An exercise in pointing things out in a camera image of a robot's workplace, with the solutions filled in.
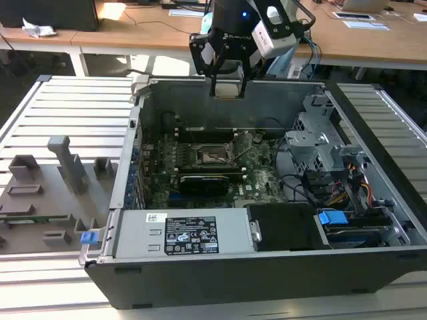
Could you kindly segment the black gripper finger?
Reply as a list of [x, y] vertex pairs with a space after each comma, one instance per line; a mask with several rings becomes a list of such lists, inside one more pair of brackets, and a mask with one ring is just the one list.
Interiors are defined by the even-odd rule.
[[209, 95], [216, 95], [217, 76], [226, 60], [228, 43], [223, 31], [209, 31], [206, 34], [191, 33], [189, 50], [198, 75], [211, 79]]
[[242, 52], [241, 59], [241, 83], [238, 93], [238, 99], [243, 99], [247, 84], [265, 73], [266, 60], [262, 57], [260, 50], [255, 50], [252, 54], [247, 51]]

